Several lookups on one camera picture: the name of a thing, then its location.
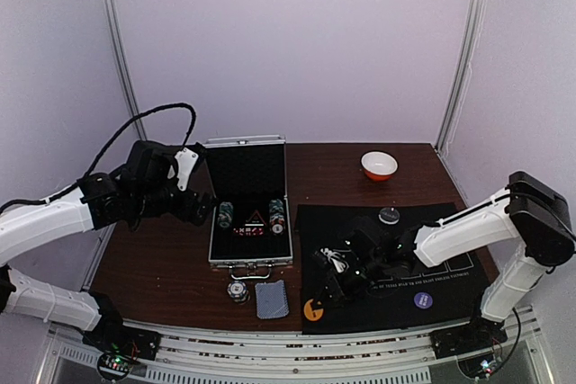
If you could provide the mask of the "orange big blind button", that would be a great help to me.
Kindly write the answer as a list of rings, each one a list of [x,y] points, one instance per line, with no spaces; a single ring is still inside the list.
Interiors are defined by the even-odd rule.
[[[309,299],[303,306],[304,317],[310,322],[318,322],[323,318],[324,308],[320,301]]]

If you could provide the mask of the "blue playing card deck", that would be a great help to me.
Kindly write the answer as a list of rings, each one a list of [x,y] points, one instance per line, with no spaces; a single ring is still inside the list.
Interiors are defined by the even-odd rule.
[[[278,319],[289,314],[289,303],[283,280],[257,283],[255,294],[256,316],[259,319]]]

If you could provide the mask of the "purple small blind button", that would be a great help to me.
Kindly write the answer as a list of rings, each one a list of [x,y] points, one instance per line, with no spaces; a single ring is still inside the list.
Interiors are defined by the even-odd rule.
[[[425,291],[417,292],[413,297],[413,303],[416,308],[426,310],[430,309],[433,304],[434,300],[430,293]]]

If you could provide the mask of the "clear acrylic dealer button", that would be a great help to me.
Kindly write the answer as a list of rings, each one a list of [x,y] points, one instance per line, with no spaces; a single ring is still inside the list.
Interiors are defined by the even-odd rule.
[[[378,212],[378,219],[387,225],[395,225],[400,221],[400,212],[394,207],[383,207]]]

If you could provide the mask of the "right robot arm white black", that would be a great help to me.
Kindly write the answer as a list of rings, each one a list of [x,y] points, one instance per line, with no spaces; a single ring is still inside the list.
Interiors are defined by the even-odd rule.
[[[318,317],[332,305],[353,300],[382,276],[407,276],[416,265],[434,267],[487,245],[516,239],[518,247],[499,277],[476,300],[470,321],[432,334],[437,345],[464,343],[480,349],[504,341],[503,324],[546,273],[575,255],[567,201],[522,171],[489,199],[433,222],[421,222],[394,236],[368,217],[359,217],[340,236],[343,251],[315,252],[326,272],[324,282],[303,308]]]

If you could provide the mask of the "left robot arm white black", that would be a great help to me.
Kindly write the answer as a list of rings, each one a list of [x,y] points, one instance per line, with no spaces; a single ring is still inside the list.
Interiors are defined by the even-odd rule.
[[[111,352],[129,344],[122,316],[103,294],[66,290],[35,280],[10,266],[26,252],[62,237],[171,214],[200,226],[212,206],[209,194],[189,181],[206,149],[137,141],[127,162],[109,174],[87,174],[52,198],[18,200],[1,209],[1,310],[38,317],[95,337]]]

